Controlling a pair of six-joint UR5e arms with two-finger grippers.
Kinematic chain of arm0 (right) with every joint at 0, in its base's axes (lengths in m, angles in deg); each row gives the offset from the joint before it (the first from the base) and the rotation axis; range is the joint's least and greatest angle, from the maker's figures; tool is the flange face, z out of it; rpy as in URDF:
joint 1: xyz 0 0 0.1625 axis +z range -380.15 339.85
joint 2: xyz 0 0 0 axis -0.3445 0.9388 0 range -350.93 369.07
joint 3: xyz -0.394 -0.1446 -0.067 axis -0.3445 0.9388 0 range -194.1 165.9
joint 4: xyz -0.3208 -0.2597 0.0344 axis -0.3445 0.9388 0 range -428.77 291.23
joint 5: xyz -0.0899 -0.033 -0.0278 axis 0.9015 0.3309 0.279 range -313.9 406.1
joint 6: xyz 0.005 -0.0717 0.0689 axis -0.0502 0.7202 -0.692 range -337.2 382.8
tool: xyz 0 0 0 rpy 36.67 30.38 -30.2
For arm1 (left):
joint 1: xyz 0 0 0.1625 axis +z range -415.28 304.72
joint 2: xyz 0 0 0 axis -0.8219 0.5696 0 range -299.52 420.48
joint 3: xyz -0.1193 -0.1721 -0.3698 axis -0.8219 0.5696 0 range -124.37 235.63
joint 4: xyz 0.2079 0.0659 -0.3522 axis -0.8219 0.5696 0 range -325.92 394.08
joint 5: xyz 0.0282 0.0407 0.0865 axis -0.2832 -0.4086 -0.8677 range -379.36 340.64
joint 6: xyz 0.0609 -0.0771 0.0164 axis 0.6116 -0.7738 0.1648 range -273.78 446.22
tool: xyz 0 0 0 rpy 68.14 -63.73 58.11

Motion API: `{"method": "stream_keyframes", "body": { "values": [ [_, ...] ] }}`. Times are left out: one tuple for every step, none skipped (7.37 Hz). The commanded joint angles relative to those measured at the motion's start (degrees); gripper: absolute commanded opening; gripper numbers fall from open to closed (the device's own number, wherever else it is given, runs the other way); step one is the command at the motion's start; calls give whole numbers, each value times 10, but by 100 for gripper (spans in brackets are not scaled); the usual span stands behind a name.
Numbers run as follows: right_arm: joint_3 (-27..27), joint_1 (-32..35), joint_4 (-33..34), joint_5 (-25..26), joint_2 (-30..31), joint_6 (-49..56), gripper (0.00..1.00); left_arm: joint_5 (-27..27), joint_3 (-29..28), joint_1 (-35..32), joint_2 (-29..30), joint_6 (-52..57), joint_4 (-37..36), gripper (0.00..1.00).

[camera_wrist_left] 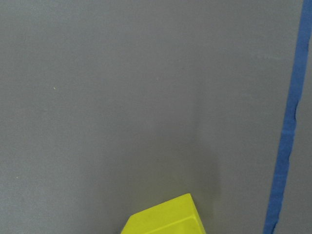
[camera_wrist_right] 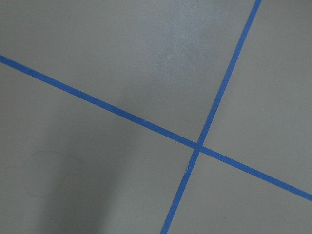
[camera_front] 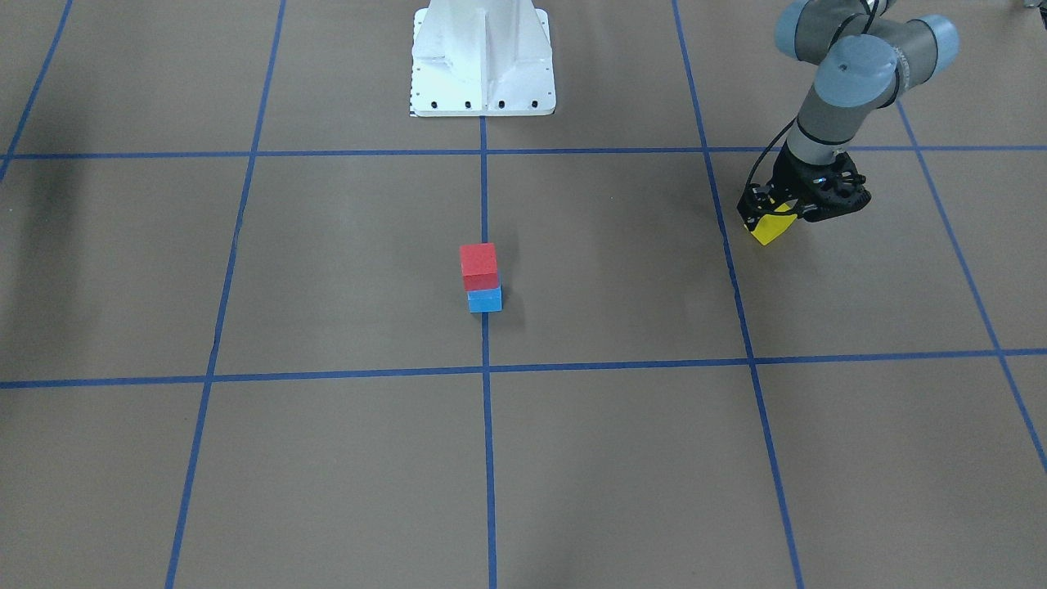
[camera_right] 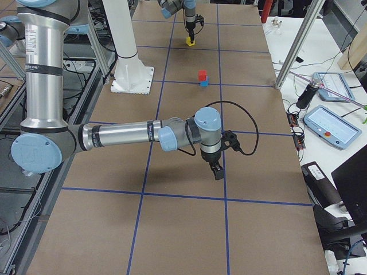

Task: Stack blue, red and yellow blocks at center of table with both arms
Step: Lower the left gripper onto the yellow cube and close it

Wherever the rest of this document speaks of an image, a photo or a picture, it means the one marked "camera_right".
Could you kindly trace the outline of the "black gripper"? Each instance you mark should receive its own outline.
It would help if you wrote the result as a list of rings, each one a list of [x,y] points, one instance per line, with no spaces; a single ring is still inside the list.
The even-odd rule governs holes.
[[[184,15],[184,25],[186,31],[189,33],[188,40],[189,42],[195,42],[195,36],[198,34],[204,27],[205,21],[204,17],[202,15],[196,14],[195,16],[188,17],[187,15]],[[195,31],[196,24],[199,24],[201,26],[201,29],[198,31]]]
[[[229,148],[232,148],[236,152],[243,151],[237,135],[232,131],[225,131],[220,135],[219,140],[213,144],[200,143],[201,156],[204,161],[210,164],[215,180],[224,178],[224,169],[220,165],[219,160],[222,152]]]

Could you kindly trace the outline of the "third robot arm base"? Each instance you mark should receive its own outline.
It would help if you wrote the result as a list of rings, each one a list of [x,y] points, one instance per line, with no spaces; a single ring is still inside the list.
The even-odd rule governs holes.
[[[16,57],[25,57],[25,25],[16,15],[1,18],[1,42]]]

